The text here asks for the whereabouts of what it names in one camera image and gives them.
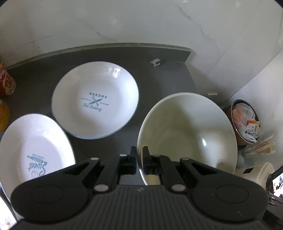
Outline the small white clip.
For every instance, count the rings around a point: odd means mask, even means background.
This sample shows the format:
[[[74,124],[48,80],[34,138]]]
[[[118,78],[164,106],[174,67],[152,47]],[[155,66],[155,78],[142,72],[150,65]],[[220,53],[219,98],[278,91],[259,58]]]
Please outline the small white clip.
[[[151,60],[150,64],[152,64],[153,67],[157,67],[157,66],[161,65],[161,60],[159,58],[156,58],[154,60]]]

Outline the white plate Sweet print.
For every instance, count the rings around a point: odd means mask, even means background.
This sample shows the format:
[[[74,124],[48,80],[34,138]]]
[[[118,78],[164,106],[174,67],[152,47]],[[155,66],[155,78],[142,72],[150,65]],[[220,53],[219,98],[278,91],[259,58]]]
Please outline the white plate Sweet print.
[[[21,183],[75,163],[64,131],[42,114],[21,116],[2,136],[1,186],[7,198]]]

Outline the white plate Bakery print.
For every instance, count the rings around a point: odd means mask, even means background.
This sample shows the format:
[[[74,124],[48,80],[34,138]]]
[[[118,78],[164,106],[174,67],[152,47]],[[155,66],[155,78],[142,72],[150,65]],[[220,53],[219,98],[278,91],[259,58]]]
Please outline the white plate Bakery print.
[[[66,73],[52,95],[58,124],[80,139],[102,139],[122,129],[138,107],[139,89],[123,67],[88,62]]]

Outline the red cola can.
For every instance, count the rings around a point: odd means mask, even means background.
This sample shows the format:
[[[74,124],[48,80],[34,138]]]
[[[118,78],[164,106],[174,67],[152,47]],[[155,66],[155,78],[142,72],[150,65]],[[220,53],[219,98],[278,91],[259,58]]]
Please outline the red cola can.
[[[8,73],[3,62],[0,63],[0,97],[6,98],[13,94],[16,88],[15,79]]]

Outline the orange juice bottle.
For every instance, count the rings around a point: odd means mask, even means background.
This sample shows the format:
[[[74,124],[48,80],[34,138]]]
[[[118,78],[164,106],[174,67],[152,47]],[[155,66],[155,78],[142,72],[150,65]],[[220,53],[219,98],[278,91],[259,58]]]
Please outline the orange juice bottle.
[[[7,104],[0,102],[0,132],[4,132],[10,119],[10,110]]]

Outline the white appliance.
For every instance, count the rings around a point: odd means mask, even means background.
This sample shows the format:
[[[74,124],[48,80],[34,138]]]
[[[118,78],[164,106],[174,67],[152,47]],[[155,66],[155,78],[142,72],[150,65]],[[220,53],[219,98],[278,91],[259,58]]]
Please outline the white appliance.
[[[265,189],[268,176],[273,173],[274,166],[270,162],[266,162],[262,165],[236,169],[234,175],[255,182]]]

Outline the white bowl plain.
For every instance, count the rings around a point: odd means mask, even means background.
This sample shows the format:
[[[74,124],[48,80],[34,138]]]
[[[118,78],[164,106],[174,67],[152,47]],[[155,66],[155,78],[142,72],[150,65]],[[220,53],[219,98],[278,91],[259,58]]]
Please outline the white bowl plain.
[[[233,174],[237,163],[236,136],[223,110],[195,93],[175,93],[160,100],[145,117],[137,140],[139,171],[146,185],[156,176],[143,172],[142,149],[177,162],[190,158]]]

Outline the round tin with packets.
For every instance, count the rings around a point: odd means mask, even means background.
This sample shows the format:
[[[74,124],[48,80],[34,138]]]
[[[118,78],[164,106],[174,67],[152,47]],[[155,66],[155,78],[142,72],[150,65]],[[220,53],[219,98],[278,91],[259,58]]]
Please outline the round tin with packets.
[[[252,106],[244,100],[235,100],[228,109],[239,148],[256,143],[260,136],[261,123]]]

